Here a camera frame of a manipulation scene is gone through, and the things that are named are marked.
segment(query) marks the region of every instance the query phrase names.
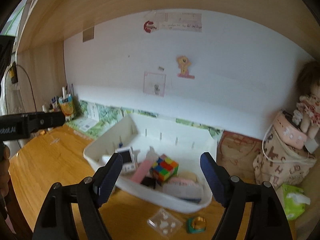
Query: wooden desk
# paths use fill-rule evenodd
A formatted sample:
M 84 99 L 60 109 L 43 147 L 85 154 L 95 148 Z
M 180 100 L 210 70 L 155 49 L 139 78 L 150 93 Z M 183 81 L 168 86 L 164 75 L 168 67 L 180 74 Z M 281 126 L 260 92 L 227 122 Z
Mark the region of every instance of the wooden desk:
M 9 170 L 12 184 L 21 210 L 32 230 L 45 196 L 54 182 L 59 181 L 62 185 L 75 184 L 86 176 L 93 175 L 93 170 L 83 158 L 83 150 L 91 141 L 64 125 L 31 140 L 12 158 Z M 250 207 L 251 204 L 248 203 L 237 239 L 245 236 Z M 72 208 L 79 237 L 81 240 L 87 239 L 78 206 L 73 204 Z M 147 219 L 158 209 L 158 206 L 118 189 L 100 208 L 100 213 L 114 240 L 160 240 L 163 238 L 147 225 Z M 183 222 L 193 215 L 201 215 L 207 220 L 207 230 L 201 236 L 187 234 L 185 228 L 182 228 L 174 239 L 211 239 L 223 211 L 221 205 L 214 200 L 196 214 L 185 215 L 169 211 Z

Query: green floral border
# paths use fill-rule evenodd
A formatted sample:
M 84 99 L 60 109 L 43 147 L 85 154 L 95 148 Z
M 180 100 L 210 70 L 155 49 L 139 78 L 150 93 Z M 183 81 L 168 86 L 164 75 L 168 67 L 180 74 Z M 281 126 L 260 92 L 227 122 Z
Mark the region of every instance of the green floral border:
M 77 109 L 79 110 L 78 117 L 79 116 L 88 117 L 89 102 L 80 100 L 75 104 L 77 106 Z M 83 132 L 82 130 L 80 130 L 79 125 L 77 124 L 77 118 L 75 118 L 74 120 L 71 120 L 70 122 L 67 122 L 67 125 L 81 133 L 84 133 L 85 135 L 89 136 L 92 139 L 97 139 L 106 131 L 108 131 L 112 126 L 114 126 L 117 122 L 119 122 L 123 117 L 127 116 L 128 114 L 135 113 L 135 114 L 150 116 L 153 118 L 171 120 L 173 122 L 180 123 L 183 125 L 208 130 L 211 137 L 216 139 L 218 144 L 223 134 L 222 129 L 208 126 L 201 123 L 184 120 L 184 119 L 170 118 L 170 117 L 163 116 L 156 113 L 151 113 L 143 110 L 130 109 L 125 107 L 104 106 L 97 103 L 95 103 L 95 105 L 97 106 L 97 110 L 99 113 L 99 122 L 94 127 L 90 128 L 87 132 Z

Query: beige bag with letters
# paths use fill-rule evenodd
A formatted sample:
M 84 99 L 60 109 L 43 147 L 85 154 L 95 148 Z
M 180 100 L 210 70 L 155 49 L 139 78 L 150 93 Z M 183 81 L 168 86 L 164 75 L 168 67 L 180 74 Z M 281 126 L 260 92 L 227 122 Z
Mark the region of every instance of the beige bag with letters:
M 312 154 L 282 142 L 273 127 L 263 147 L 268 158 L 261 152 L 253 161 L 254 175 L 259 185 L 264 181 L 269 181 L 275 189 L 283 183 L 297 185 L 316 163 Z

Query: rubik's cube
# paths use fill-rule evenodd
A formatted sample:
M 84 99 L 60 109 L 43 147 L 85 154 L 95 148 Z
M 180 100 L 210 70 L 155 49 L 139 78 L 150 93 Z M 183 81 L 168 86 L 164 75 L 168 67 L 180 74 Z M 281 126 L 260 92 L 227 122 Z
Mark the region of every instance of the rubik's cube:
M 177 174 L 179 164 L 166 155 L 161 155 L 152 165 L 150 173 L 158 182 L 165 182 L 171 176 Z

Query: finger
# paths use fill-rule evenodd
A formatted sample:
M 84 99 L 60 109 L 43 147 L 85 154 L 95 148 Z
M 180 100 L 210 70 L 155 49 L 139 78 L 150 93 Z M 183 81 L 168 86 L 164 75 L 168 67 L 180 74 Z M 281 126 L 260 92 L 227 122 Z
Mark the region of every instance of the finger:
M 4 157 L 4 159 L 6 159 L 6 160 L 8 160 L 9 157 L 10 157 L 10 149 L 9 149 L 8 146 L 6 146 L 6 147 L 4 148 L 3 157 Z
M 7 174 L 0 176 L 0 188 L 4 188 L 6 185 L 8 185 L 8 182 L 10 180 L 10 174 L 7 172 Z
M 8 186 L 8 184 L 7 184 L 4 188 L 0 189 L 0 193 L 1 193 L 1 195 L 2 195 L 3 197 L 7 196 L 7 194 L 9 193 L 9 186 Z
M 10 167 L 10 162 L 9 160 L 3 160 L 2 162 L 0 162 L 0 176 L 1 175 L 5 175 Z

